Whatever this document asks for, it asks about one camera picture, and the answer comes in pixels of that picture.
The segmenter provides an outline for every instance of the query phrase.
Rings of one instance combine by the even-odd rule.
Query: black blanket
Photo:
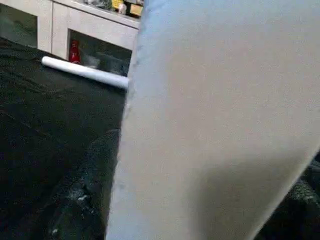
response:
[[[112,171],[116,150],[104,148],[109,135],[117,148],[125,92],[44,67],[43,56],[0,38],[0,239],[29,239],[61,205],[98,212],[100,174],[112,181],[99,166]],[[70,197],[77,188],[86,206]]]

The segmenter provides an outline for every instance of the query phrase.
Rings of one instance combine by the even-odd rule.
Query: black fabric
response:
[[[30,240],[103,240],[120,131],[95,140],[55,186]]]
[[[319,154],[293,185],[256,237],[264,240],[320,239]]]
[[[109,155],[78,172],[90,162],[92,144],[120,128],[126,93],[44,67],[43,56],[48,54],[0,38],[0,239],[29,239],[53,204],[76,209],[66,192],[79,175],[99,176],[97,162],[109,166],[115,160],[113,144]],[[99,202],[102,189],[94,186],[88,194]]]

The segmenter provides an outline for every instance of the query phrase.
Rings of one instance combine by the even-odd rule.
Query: white paper roll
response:
[[[78,75],[87,79],[95,80],[100,83],[109,84],[121,89],[127,89],[129,78],[125,76],[116,75],[110,72],[105,72],[90,67],[81,66],[71,62],[55,59],[44,56],[41,63],[44,66],[64,71],[70,74]]]

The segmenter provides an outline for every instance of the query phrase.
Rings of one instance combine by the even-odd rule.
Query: white cabinet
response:
[[[21,34],[15,29],[15,27],[18,28],[20,24],[23,25],[20,28],[22,29],[22,33],[23,29],[31,31],[30,34],[26,34],[28,38],[32,38],[32,34],[35,34],[35,41],[32,39],[26,40],[23,35],[20,36],[22,44],[23,40],[28,43],[27,45],[30,45],[29,42],[35,42],[34,44],[38,49],[51,53],[53,22],[53,2],[51,0],[0,0],[0,8],[0,17],[2,17],[0,22],[0,24],[2,24],[0,37],[13,41],[18,39],[19,36],[15,37],[14,34]]]

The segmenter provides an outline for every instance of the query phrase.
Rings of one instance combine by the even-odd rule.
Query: white shelf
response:
[[[116,23],[120,23],[122,25],[126,25],[131,28],[138,29],[140,25],[140,20],[130,17],[118,14],[117,12],[104,10],[101,8],[97,8],[91,5],[87,5],[83,3],[83,0],[53,0],[56,3],[63,4],[65,6],[68,6],[70,8],[74,8],[76,10],[80,10],[92,15],[96,15],[98,17],[111,20]]]

